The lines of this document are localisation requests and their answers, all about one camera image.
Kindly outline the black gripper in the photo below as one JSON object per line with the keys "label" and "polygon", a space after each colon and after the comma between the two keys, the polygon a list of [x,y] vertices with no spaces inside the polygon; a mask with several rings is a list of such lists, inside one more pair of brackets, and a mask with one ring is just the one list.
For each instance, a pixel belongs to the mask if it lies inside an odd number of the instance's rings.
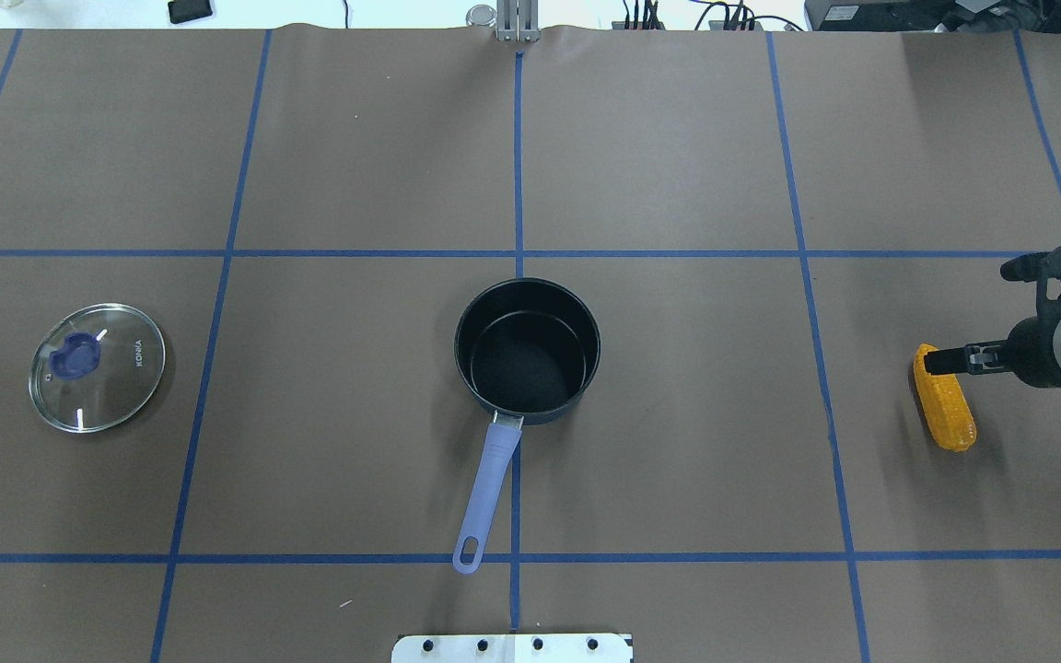
{"label": "black gripper", "polygon": [[1047,337],[1039,318],[1020,320],[1003,344],[966,344],[926,351],[923,366],[930,376],[991,376],[1007,372],[1034,388],[1058,386],[1057,365],[1050,362]]}

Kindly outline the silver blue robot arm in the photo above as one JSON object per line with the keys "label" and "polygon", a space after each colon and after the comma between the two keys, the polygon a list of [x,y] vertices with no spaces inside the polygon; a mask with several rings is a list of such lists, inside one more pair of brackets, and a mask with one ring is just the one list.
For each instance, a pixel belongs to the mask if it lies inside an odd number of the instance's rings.
{"label": "silver blue robot arm", "polygon": [[1010,373],[1034,388],[1061,388],[1061,314],[1021,320],[1005,341],[926,351],[923,370],[927,376]]}

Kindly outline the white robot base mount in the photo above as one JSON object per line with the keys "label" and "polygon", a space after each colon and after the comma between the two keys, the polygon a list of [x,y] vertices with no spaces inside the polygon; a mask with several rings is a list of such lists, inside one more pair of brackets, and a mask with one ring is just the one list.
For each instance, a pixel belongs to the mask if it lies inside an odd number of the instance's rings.
{"label": "white robot base mount", "polygon": [[392,662],[634,662],[630,634],[418,634],[401,636]]}

